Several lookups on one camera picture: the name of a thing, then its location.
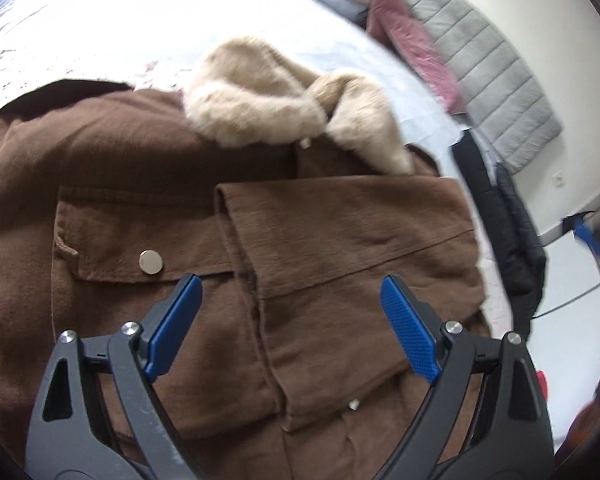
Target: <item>white button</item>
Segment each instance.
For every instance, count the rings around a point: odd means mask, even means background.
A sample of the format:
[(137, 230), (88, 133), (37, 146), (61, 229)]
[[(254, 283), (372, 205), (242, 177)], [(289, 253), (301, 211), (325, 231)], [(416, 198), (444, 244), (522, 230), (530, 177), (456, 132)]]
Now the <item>white button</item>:
[(162, 256), (156, 251), (142, 251), (139, 263), (142, 272), (151, 276), (162, 270)]

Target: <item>gray padded headboard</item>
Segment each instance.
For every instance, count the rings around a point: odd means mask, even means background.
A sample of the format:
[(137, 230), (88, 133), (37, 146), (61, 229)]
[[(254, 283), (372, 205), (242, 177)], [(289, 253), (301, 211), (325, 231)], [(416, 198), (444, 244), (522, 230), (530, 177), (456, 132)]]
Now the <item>gray padded headboard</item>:
[(404, 0), (458, 78), (472, 123), (516, 173), (562, 125), (529, 67), (464, 0)]

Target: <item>wall socket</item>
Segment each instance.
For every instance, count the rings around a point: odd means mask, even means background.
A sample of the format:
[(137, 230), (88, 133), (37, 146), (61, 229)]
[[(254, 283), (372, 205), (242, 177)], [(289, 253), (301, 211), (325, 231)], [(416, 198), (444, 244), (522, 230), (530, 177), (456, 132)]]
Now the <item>wall socket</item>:
[(554, 187), (562, 187), (565, 184), (564, 175), (561, 171), (552, 176), (551, 181), (554, 183)]

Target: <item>bed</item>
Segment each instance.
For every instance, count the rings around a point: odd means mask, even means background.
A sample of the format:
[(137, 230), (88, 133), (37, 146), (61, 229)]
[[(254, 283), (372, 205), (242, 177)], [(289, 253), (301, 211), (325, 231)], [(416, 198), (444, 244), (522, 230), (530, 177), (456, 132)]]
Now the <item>bed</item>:
[[(405, 142), (419, 144), (445, 176), (459, 178), (449, 147), (461, 129), (435, 97), (389, 51), (313, 0), (0, 0), (0, 107), (63, 78), (177, 91), (198, 58), (242, 35), (264, 38), (320, 70), (371, 74), (389, 95)], [(482, 311), (500, 337), (512, 326), (509, 302), (467, 198), (486, 287)]]

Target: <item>pink clothing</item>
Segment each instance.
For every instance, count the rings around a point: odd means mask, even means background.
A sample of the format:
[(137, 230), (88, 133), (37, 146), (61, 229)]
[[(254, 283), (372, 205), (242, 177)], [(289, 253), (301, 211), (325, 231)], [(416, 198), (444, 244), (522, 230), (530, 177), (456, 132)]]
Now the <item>pink clothing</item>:
[(366, 32), (398, 54), (439, 97), (450, 113), (464, 111), (458, 80), (442, 63), (424, 26), (404, 0), (371, 0)]

